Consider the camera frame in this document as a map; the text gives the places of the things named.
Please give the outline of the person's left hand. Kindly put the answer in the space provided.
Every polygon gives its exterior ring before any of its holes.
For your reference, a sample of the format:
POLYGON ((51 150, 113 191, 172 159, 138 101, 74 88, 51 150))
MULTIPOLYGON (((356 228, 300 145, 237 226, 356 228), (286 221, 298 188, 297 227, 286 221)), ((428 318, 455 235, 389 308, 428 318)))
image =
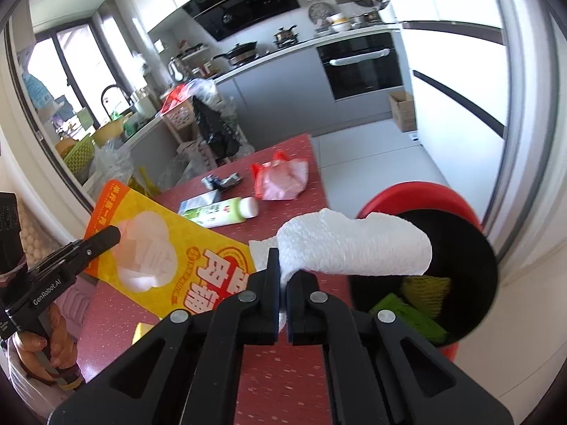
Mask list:
POLYGON ((24 367, 36 378, 45 382, 54 382, 46 368, 38 361, 37 353, 50 347, 50 366, 58 369, 68 369, 77 362, 78 350, 73 338, 66 329, 66 320, 56 303, 48 310, 52 334, 49 340, 30 332, 18 332, 13 337, 13 345, 24 367))

